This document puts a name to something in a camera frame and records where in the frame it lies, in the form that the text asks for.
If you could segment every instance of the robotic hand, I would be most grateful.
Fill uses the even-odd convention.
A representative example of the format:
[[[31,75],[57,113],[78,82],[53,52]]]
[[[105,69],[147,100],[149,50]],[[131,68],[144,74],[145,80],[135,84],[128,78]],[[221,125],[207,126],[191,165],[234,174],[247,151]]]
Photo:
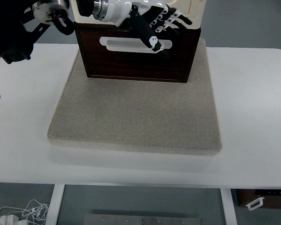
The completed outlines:
[[[174,25],[185,31],[183,23],[192,22],[179,10],[169,7],[163,0],[76,0],[80,15],[91,16],[116,26],[130,26],[142,42],[164,58],[169,55],[155,33],[166,32],[169,36],[179,33]]]

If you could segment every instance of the white table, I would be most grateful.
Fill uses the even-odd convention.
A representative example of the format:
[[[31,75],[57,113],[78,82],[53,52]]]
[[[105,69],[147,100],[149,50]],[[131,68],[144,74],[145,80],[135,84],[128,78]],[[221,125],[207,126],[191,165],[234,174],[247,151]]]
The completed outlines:
[[[0,60],[0,182],[281,189],[281,50],[207,48],[222,140],[213,157],[51,145],[77,50],[35,44],[30,61]]]

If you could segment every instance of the gray felt surface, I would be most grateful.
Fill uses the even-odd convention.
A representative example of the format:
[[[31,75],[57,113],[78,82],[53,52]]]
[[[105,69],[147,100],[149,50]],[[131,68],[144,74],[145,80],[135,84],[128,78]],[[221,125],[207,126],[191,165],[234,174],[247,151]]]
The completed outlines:
[[[87,78],[78,54],[48,138],[102,150],[217,154],[221,141],[205,41],[199,41],[187,83]]]

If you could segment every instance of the power adapter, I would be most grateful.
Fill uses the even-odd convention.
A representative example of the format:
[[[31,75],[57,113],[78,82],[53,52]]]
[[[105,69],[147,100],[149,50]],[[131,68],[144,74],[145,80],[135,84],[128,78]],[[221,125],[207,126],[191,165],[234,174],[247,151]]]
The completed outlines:
[[[24,219],[19,221],[19,218],[15,215],[9,215],[0,217],[0,225],[29,225],[29,222]]]

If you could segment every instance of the dark wooden box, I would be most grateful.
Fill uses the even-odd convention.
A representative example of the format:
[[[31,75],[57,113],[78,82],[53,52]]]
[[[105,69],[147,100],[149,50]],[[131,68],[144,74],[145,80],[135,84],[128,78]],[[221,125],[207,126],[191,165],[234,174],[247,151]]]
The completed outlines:
[[[84,23],[75,23],[75,27],[88,77],[181,83],[188,80],[201,33],[201,29],[188,29],[172,38],[173,46],[167,49],[170,58],[166,60],[151,53],[109,51],[99,42],[101,37],[136,38],[133,30]]]
[[[264,197],[261,208],[281,209],[281,190],[237,189],[236,195],[239,206],[245,206],[259,197]]]

